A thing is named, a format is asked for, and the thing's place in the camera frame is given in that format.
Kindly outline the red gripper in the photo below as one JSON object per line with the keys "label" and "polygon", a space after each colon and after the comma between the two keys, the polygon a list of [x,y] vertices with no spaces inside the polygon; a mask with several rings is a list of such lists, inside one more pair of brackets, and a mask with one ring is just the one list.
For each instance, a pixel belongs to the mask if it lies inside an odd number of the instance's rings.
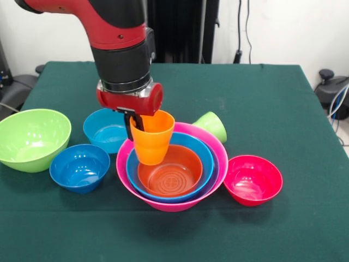
{"label": "red gripper", "polygon": [[153,116],[160,109],[163,101],[163,87],[160,83],[155,82],[150,82],[141,91],[118,94],[104,89],[101,81],[99,81],[96,94],[101,106],[124,111],[125,128],[130,141],[133,141],[130,120],[133,118],[135,127],[140,131],[144,131],[143,120],[140,115]]}

